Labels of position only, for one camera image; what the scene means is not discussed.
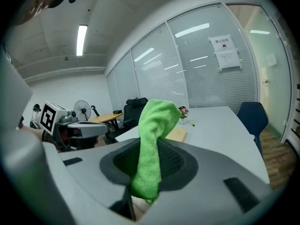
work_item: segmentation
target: fluorescent light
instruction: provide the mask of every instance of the fluorescent light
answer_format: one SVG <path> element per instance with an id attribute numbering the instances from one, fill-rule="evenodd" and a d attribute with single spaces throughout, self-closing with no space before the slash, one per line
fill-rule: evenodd
<path id="1" fill-rule="evenodd" d="M 145 51 L 143 54 L 141 54 L 139 57 L 137 57 L 137 58 L 135 59 L 135 62 L 137 62 L 139 59 L 143 58 L 144 56 L 146 56 L 148 53 L 152 52 L 153 50 L 154 50 L 153 47 L 150 48 L 150 49 L 148 49 L 148 50 Z"/>
<path id="2" fill-rule="evenodd" d="M 201 68 L 201 67 L 205 67 L 206 65 L 202 65 L 202 66 L 198 66 L 198 67 L 195 67 L 195 68 Z"/>
<path id="3" fill-rule="evenodd" d="M 186 70 L 183 70 L 183 71 L 186 71 Z M 179 71 L 179 72 L 177 72 L 177 73 L 181 73 L 182 71 Z"/>
<path id="4" fill-rule="evenodd" d="M 77 48 L 76 48 L 76 55 L 82 56 L 83 55 L 83 44 L 84 38 L 86 34 L 86 30 L 88 29 L 87 25 L 80 25 L 78 29 L 78 36 L 77 36 Z"/>
<path id="5" fill-rule="evenodd" d="M 267 31 L 259 31 L 259 30 L 251 30 L 250 33 L 270 34 L 270 32 L 267 32 Z"/>
<path id="6" fill-rule="evenodd" d="M 148 62 L 151 62 L 153 59 L 157 58 L 158 56 L 160 56 L 161 54 L 155 56 L 154 58 L 149 59 L 148 61 L 144 62 L 143 64 L 147 64 Z"/>
<path id="7" fill-rule="evenodd" d="M 176 65 L 174 65 L 174 66 L 171 66 L 171 67 L 167 67 L 167 68 L 165 68 L 164 70 L 167 70 L 167 69 L 170 69 L 170 68 L 173 68 L 173 67 L 176 67 L 176 66 L 178 66 L 179 64 L 176 64 Z"/>
<path id="8" fill-rule="evenodd" d="M 190 62 L 192 61 L 196 61 L 196 60 L 199 60 L 199 59 L 202 59 L 202 58 L 207 58 L 208 56 L 205 56 L 205 57 L 201 57 L 201 58 L 196 58 L 196 59 L 192 59 Z"/>
<path id="9" fill-rule="evenodd" d="M 201 30 L 201 29 L 205 29 L 205 28 L 209 28 L 210 27 L 210 24 L 209 23 L 205 23 L 205 24 L 202 24 L 202 25 L 198 25 L 198 26 L 195 26 L 195 27 L 192 27 L 192 28 L 189 28 L 189 29 L 186 29 L 184 31 L 181 31 L 179 33 L 176 33 L 175 34 L 175 37 L 179 38 L 183 35 L 186 35 L 188 33 L 191 33 L 191 32 L 196 32 L 198 30 Z"/>

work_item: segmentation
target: glass door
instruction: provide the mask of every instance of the glass door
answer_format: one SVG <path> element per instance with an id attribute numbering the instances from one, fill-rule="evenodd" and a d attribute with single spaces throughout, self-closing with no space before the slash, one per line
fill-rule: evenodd
<path id="1" fill-rule="evenodd" d="M 277 139 L 285 131 L 291 102 L 289 63 L 276 27 L 259 6 L 229 5 L 251 43 L 258 65 L 260 102 Z"/>

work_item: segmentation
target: white sign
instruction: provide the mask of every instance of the white sign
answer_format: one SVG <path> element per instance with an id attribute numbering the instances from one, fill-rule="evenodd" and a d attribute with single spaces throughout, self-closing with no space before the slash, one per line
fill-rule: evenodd
<path id="1" fill-rule="evenodd" d="M 210 37 L 210 41 L 216 53 L 227 50 L 235 50 L 233 41 L 229 34 L 223 36 Z"/>
<path id="2" fill-rule="evenodd" d="M 209 40 L 215 50 L 220 70 L 232 67 L 241 68 L 238 53 L 229 34 L 210 37 Z"/>
<path id="3" fill-rule="evenodd" d="M 241 67 L 236 50 L 217 52 L 216 56 L 217 61 L 219 62 L 220 70 L 223 68 Z"/>

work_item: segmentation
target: white desk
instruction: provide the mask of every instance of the white desk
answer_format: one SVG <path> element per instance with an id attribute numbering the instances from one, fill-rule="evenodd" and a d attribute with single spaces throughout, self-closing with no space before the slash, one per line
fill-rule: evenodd
<path id="1" fill-rule="evenodd" d="M 185 143 L 222 153 L 255 174 L 265 183 L 270 183 L 263 158 L 239 118 L 227 107 L 189 109 L 190 123 L 177 124 L 187 128 Z M 118 142 L 138 138 L 138 127 L 116 137 Z"/>

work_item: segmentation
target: white wall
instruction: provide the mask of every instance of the white wall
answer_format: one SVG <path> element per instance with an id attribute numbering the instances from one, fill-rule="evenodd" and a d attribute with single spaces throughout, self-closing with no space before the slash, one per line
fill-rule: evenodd
<path id="1" fill-rule="evenodd" d="M 41 109 L 45 101 L 55 102 L 63 107 L 73 110 L 78 100 L 94 105 L 98 113 L 111 113 L 112 104 L 108 95 L 106 78 L 103 74 L 80 73 L 59 75 L 28 84 L 33 92 L 27 104 L 23 117 L 24 125 L 29 126 L 32 108 L 39 104 Z M 96 115 L 91 111 L 90 119 Z"/>
<path id="2" fill-rule="evenodd" d="M 204 5 L 207 3 L 218 2 L 218 1 L 226 1 L 226 0 L 170 0 L 162 5 L 160 8 L 155 11 L 147 11 L 149 15 L 134 29 L 132 32 L 128 34 L 128 36 L 120 43 L 119 46 L 112 46 L 108 52 L 108 64 L 107 69 L 105 71 L 105 75 L 107 75 L 111 69 L 116 65 L 118 60 L 142 37 L 144 37 L 147 33 L 149 33 L 153 28 L 163 23 L 165 20 L 198 7 L 200 5 Z M 263 5 L 263 7 L 267 10 L 270 15 L 274 15 L 277 12 L 277 8 L 270 0 L 239 0 L 244 2 L 255 1 L 258 4 Z"/>

